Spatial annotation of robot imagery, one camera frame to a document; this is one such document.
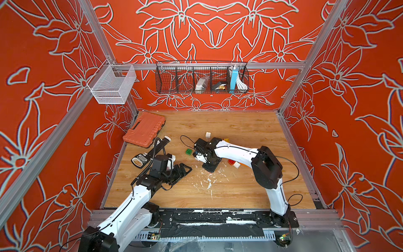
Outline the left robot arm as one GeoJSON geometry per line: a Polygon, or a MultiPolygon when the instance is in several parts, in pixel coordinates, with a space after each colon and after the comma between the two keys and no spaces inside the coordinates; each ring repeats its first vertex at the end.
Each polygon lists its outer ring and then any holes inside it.
{"type": "Polygon", "coordinates": [[[139,176],[125,201],[97,227],[89,226],[81,236],[80,252],[123,252],[146,227],[159,222],[159,206],[150,199],[163,184],[175,185],[192,172],[180,163],[157,164],[139,176]]]}

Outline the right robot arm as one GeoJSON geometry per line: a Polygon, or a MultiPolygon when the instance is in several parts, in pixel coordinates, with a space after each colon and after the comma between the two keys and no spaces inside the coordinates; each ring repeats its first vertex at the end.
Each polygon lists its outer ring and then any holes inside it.
{"type": "Polygon", "coordinates": [[[209,173],[215,172],[222,159],[250,167],[256,182],[266,190],[270,212],[275,217],[288,218],[291,206],[283,190],[283,166],[268,147],[247,148],[213,138],[210,142],[198,139],[194,143],[194,150],[194,158],[202,162],[203,168],[209,173]]]}

